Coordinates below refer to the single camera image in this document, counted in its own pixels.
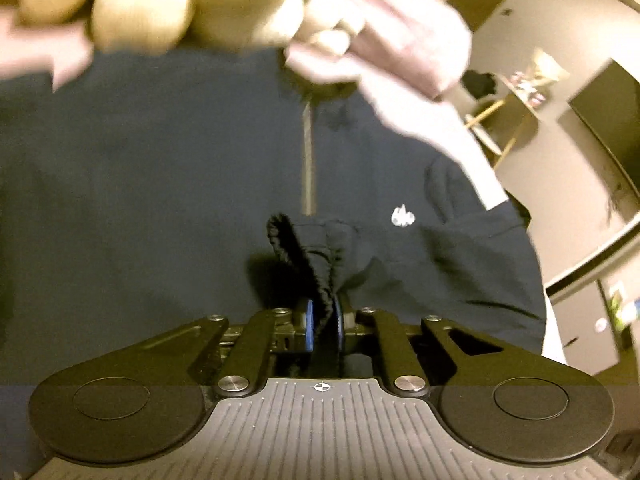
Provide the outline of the yellow side table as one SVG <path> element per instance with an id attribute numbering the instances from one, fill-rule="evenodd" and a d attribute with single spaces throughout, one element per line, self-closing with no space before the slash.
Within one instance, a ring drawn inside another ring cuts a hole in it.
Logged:
<path id="1" fill-rule="evenodd" d="M 463 118 L 489 160 L 492 169 L 498 166 L 518 143 L 524 133 L 535 133 L 538 127 L 538 108 L 525 104 L 512 89 L 509 78 L 494 74 L 497 92 L 493 96 L 475 100 L 480 108 Z"/>

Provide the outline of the white flower bouquet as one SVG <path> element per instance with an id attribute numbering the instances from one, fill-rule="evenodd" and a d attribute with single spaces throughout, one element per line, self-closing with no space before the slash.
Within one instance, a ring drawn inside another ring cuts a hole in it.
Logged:
<path id="1" fill-rule="evenodd" d="M 541 48 L 536 48 L 524 72 L 515 72 L 509 82 L 515 94 L 531 108 L 549 99 L 551 88 L 570 74 Z"/>

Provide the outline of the pink pillow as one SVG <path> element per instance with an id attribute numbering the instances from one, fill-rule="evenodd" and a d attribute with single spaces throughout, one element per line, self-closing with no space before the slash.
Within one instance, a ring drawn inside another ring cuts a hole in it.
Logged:
<path id="1" fill-rule="evenodd" d="M 442 0 L 354 0 L 364 26 L 335 56 L 310 44 L 285 49 L 285 66 L 316 84 L 360 80 L 367 73 L 397 79 L 427 99 L 454 86 L 469 64 L 472 32 Z"/>

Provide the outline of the dark wall television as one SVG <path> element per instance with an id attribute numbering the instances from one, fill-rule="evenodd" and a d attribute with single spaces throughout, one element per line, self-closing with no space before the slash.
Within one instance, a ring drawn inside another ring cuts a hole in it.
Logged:
<path id="1" fill-rule="evenodd" d="M 639 192 L 638 79 L 609 60 L 568 102 Z"/>

